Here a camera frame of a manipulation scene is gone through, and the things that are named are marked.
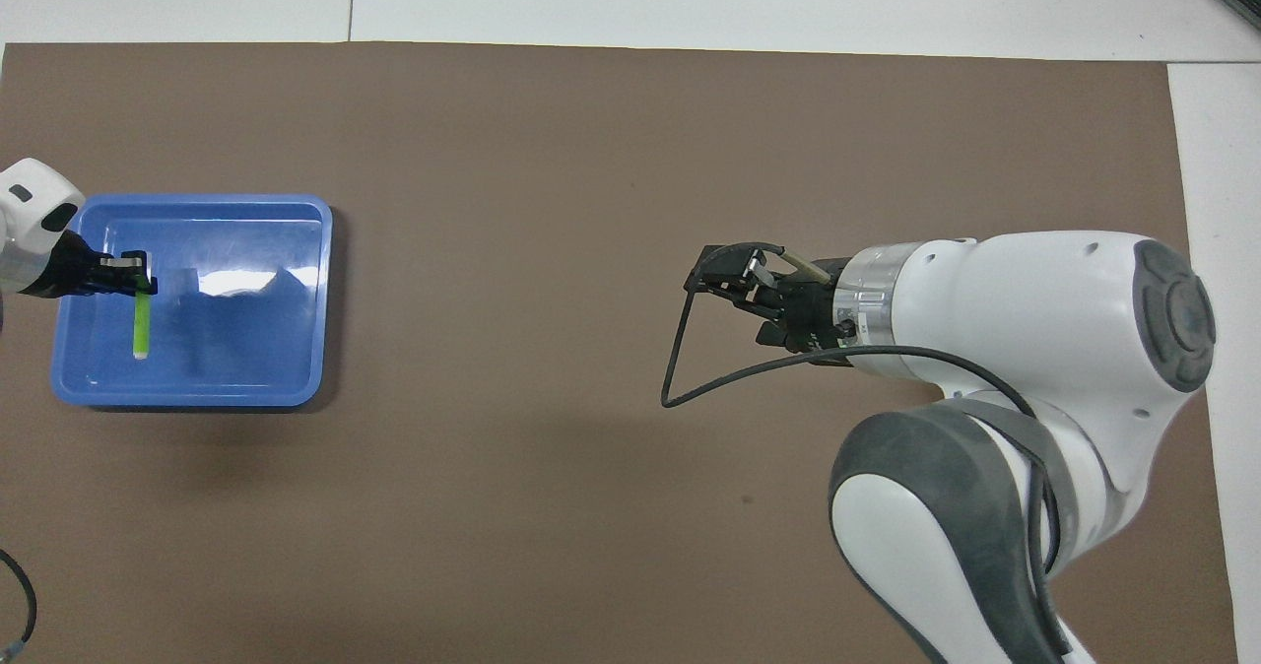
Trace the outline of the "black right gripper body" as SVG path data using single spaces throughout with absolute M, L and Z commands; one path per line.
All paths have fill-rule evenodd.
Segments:
M 816 260 L 815 265 L 830 275 L 827 283 L 807 281 L 805 273 L 792 272 L 778 278 L 782 314 L 778 319 L 784 333 L 783 346 L 788 353 L 807 354 L 837 346 L 847 346 L 855 340 L 852 318 L 836 318 L 834 296 L 839 273 L 850 263 L 850 257 Z

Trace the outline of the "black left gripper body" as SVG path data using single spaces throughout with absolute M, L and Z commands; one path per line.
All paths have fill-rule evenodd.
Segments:
M 37 299 L 103 295 L 100 261 L 106 255 L 92 249 L 77 233 L 64 233 L 50 247 L 48 263 L 20 294 Z

